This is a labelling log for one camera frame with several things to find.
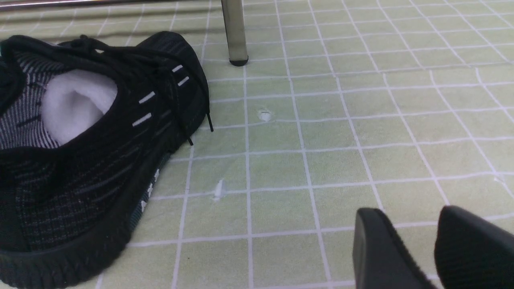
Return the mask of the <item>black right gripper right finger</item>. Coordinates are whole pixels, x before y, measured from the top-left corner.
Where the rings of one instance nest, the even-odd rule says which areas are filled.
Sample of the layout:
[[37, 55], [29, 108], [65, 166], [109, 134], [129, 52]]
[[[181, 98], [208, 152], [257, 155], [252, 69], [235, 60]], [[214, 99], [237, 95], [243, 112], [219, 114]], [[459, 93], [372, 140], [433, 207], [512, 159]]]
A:
[[441, 210], [434, 260], [446, 289], [514, 287], [513, 234], [461, 207]]

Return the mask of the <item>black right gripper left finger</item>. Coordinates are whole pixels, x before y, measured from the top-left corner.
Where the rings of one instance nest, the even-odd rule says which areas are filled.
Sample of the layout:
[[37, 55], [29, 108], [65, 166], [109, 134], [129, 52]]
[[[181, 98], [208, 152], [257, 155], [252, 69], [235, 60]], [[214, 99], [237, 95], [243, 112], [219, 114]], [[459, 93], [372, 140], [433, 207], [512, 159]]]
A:
[[389, 218], [377, 208], [359, 208], [356, 212], [353, 268], [357, 289], [436, 288]]

